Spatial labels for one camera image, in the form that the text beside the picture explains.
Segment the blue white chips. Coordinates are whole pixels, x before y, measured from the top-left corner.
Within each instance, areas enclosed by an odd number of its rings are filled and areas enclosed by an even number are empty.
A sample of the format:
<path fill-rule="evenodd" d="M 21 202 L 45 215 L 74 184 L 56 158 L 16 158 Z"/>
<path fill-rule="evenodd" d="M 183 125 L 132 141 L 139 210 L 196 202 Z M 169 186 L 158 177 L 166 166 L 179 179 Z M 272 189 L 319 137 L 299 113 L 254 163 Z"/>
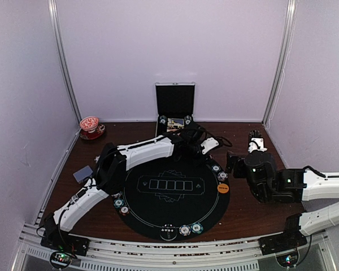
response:
<path fill-rule="evenodd" d="M 225 182 L 225 181 L 227 181 L 227 180 L 228 180 L 228 173 L 226 173 L 226 172 L 219 172 L 219 173 L 218 173 L 218 180 L 219 180 L 220 182 Z"/>
<path fill-rule="evenodd" d="M 182 225 L 179 227 L 179 233 L 182 235 L 182 236 L 188 236 L 190 233 L 191 233 L 191 228 L 190 226 L 187 226 L 187 225 Z"/>
<path fill-rule="evenodd" d="M 122 192 L 120 191 L 120 192 L 118 192 L 118 193 L 112 195 L 112 197 L 113 197 L 113 198 L 119 198 L 119 197 L 121 197 L 121 195 L 122 195 Z"/>

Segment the orange big blind button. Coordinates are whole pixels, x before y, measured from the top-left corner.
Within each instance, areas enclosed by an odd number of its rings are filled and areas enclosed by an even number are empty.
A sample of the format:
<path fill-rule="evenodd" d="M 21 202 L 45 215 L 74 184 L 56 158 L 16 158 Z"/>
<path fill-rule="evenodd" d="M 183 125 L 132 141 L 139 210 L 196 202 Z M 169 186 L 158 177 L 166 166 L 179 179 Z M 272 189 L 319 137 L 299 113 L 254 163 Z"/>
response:
<path fill-rule="evenodd" d="M 226 183 L 220 183 L 217 186 L 217 190 L 221 194 L 226 194 L 229 192 L 229 185 L 227 185 Z"/>

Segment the green chips front seat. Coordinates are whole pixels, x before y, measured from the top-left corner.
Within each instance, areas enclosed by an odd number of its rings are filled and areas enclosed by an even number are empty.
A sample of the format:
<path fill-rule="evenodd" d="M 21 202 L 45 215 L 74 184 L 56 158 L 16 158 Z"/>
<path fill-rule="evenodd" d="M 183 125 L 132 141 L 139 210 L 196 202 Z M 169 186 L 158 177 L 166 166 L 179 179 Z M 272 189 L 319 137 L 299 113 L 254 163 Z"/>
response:
<path fill-rule="evenodd" d="M 191 224 L 190 229 L 193 233 L 196 234 L 201 234 L 203 232 L 203 226 L 200 223 Z"/>

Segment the blue white chips front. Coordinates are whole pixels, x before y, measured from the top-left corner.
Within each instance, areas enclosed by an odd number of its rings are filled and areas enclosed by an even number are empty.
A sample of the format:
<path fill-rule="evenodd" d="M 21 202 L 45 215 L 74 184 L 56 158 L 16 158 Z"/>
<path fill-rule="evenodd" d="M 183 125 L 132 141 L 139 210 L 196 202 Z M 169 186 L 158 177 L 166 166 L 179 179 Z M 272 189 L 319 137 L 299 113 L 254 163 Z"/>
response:
<path fill-rule="evenodd" d="M 179 227 L 179 233 L 182 235 L 182 236 L 188 236 L 190 233 L 191 233 L 191 228 L 190 226 L 187 226 L 187 225 L 182 225 Z"/>

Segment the clear round dealer button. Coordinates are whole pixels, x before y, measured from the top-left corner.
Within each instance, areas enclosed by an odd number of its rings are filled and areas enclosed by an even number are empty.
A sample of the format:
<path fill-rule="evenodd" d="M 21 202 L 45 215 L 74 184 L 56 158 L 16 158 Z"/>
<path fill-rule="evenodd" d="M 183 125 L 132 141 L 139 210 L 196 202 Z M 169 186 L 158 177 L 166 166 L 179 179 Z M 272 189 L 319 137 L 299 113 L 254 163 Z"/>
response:
<path fill-rule="evenodd" d="M 160 237 L 164 241 L 173 241 L 177 237 L 177 229 L 173 224 L 164 224 L 160 230 Z"/>

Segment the orange chips seat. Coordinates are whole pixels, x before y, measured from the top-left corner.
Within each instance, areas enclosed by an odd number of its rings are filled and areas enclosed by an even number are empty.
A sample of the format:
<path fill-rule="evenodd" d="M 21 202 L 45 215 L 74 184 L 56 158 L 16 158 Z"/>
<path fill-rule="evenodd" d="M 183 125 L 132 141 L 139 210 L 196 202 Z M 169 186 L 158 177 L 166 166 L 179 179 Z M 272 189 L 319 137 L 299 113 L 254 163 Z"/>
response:
<path fill-rule="evenodd" d="M 126 216 L 130 213 L 130 209 L 127 207 L 127 206 L 122 206 L 120 209 L 119 209 L 119 213 L 123 216 Z"/>

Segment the grey blue card deck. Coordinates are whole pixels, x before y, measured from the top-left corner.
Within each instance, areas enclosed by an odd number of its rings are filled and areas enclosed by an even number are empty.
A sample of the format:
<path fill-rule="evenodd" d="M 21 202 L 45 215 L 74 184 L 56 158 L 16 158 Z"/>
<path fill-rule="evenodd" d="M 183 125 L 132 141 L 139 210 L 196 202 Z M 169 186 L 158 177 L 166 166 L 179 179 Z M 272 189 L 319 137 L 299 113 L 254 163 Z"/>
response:
<path fill-rule="evenodd" d="M 80 170 L 76 171 L 73 174 L 73 177 L 77 183 L 81 184 L 86 182 L 91 177 L 92 174 L 93 174 L 92 168 L 87 165 L 81 168 Z"/>

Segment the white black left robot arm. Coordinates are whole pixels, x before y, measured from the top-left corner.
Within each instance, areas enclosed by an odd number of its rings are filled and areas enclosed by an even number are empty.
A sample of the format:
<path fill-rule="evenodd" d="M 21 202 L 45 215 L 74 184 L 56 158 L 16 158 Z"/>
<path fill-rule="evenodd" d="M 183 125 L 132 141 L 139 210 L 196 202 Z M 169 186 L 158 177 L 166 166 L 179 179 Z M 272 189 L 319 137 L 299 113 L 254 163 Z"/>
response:
<path fill-rule="evenodd" d="M 133 167 L 173 155 L 203 158 L 219 146 L 220 141 L 214 135 L 193 121 L 186 128 L 131 145 L 106 144 L 86 184 L 63 207 L 44 219 L 47 240 L 58 251 L 66 250 L 70 239 L 62 230 L 71 231 L 97 203 L 119 193 L 124 186 L 125 174 Z"/>

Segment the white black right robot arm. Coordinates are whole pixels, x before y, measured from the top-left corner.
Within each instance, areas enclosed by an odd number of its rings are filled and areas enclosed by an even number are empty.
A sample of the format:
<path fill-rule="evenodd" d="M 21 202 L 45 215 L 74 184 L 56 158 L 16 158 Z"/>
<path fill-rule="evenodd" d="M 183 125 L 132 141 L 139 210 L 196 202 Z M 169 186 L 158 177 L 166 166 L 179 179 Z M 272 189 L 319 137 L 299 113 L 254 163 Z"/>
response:
<path fill-rule="evenodd" d="M 259 150 L 245 157 L 228 154 L 226 170 L 234 178 L 246 179 L 252 195 L 261 203 L 338 199 L 319 210 L 288 217 L 285 232 L 278 238 L 283 249 L 292 248 L 300 240 L 300 233 L 310 236 L 339 225 L 339 172 L 322 173 L 311 166 L 278 170 L 273 155 Z"/>

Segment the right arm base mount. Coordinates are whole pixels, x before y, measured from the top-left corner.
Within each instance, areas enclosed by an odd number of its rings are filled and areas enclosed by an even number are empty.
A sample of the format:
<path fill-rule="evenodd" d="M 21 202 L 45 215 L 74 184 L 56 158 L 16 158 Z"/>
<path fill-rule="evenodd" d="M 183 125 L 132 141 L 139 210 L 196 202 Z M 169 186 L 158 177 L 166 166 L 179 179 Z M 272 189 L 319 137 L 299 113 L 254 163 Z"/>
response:
<path fill-rule="evenodd" d="M 307 238 L 300 232 L 299 219 L 301 213 L 289 216 L 285 228 L 280 234 L 273 234 L 258 239 L 262 255 L 269 255 L 295 249 L 307 244 Z"/>

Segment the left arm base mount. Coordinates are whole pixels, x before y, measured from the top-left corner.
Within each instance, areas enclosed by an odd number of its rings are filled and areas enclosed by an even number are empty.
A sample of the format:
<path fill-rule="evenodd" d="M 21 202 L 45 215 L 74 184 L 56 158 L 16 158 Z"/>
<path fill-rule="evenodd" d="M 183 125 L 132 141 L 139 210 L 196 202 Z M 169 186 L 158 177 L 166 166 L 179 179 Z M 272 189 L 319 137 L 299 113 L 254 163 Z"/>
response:
<path fill-rule="evenodd" d="M 44 236 L 40 245 L 52 250 L 62 251 L 75 256 L 86 256 L 89 246 L 89 239 L 77 237 L 66 231 L 59 230 L 52 215 L 44 219 Z"/>

